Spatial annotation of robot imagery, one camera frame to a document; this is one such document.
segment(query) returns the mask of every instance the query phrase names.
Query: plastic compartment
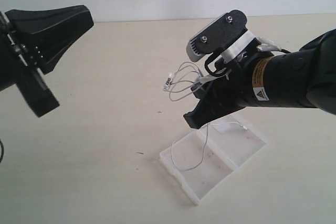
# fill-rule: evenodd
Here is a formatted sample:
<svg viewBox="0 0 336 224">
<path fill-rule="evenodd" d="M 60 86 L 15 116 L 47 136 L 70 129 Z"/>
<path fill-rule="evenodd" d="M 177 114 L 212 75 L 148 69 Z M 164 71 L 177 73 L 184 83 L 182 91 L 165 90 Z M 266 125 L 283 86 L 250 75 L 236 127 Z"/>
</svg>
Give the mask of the plastic compartment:
<svg viewBox="0 0 336 224">
<path fill-rule="evenodd" d="M 182 189 L 198 205 L 217 185 L 265 146 L 260 134 L 248 125 L 244 129 L 232 115 L 218 119 L 209 125 L 208 142 L 204 160 L 189 171 L 177 169 L 172 162 L 171 148 L 160 153 L 160 162 L 182 185 Z M 206 140 L 206 128 L 194 130 L 173 145 L 176 165 L 188 169 L 199 163 Z"/>
</svg>

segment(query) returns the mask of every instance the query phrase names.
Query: table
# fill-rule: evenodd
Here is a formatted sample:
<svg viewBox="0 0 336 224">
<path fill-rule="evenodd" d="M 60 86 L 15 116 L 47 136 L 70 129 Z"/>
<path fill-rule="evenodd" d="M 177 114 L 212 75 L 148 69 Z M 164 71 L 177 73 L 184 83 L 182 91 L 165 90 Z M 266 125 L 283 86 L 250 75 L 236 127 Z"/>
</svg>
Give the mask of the table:
<svg viewBox="0 0 336 224">
<path fill-rule="evenodd" d="M 197 103 L 163 84 L 210 21 L 95 24 L 45 76 L 61 106 L 40 119 L 16 87 L 1 92 L 0 223 L 334 223 L 336 116 L 320 110 L 240 111 L 269 143 L 197 207 L 159 163 Z M 335 26 L 336 14 L 248 20 L 288 50 Z"/>
</svg>

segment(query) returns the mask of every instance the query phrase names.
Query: plastic box lid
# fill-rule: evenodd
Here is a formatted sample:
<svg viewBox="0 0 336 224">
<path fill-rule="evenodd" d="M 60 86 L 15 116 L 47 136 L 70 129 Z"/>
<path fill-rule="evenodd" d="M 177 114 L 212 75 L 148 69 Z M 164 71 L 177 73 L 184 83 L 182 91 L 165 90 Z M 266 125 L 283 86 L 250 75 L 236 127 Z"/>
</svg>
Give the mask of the plastic box lid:
<svg viewBox="0 0 336 224">
<path fill-rule="evenodd" d="M 199 163 L 205 140 L 206 127 L 203 127 L 192 130 L 176 142 L 173 145 L 176 165 L 188 169 Z M 204 160 L 200 166 L 188 171 L 177 169 L 172 162 L 171 147 L 160 153 L 160 162 L 181 184 L 190 200 L 199 205 L 265 145 L 265 138 L 246 120 L 228 115 L 209 124 Z"/>
</svg>

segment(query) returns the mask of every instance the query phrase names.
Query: light wood surface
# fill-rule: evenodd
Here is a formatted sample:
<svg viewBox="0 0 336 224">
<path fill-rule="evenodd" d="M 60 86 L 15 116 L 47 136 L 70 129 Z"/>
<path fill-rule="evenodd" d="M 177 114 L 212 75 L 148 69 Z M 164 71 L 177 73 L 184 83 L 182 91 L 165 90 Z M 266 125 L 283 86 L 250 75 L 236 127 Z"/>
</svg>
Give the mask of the light wood surface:
<svg viewBox="0 0 336 224">
<path fill-rule="evenodd" d="M 335 223 L 336 116 L 322 111 L 239 112 L 269 143 L 197 207 L 159 163 L 197 103 L 163 83 L 209 22 L 96 24 L 45 77 L 61 106 L 40 119 L 1 92 L 0 223 Z M 248 20 L 288 50 L 335 27 L 336 14 Z"/>
</svg>

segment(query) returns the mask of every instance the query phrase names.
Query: transparent plastic box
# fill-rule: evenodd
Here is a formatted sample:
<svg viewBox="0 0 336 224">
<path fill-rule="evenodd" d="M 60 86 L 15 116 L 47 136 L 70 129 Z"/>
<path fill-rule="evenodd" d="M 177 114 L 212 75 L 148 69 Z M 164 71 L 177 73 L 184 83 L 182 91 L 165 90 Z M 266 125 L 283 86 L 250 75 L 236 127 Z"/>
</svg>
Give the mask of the transparent plastic box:
<svg viewBox="0 0 336 224">
<path fill-rule="evenodd" d="M 206 127 L 203 127 L 176 142 L 173 145 L 176 165 L 188 169 L 198 164 L 205 140 Z M 246 120 L 228 115 L 209 124 L 204 160 L 200 166 L 188 171 L 177 169 L 172 162 L 171 147 L 160 153 L 160 162 L 181 184 L 190 200 L 199 205 L 216 186 L 238 171 L 265 145 L 265 137 Z"/>
</svg>

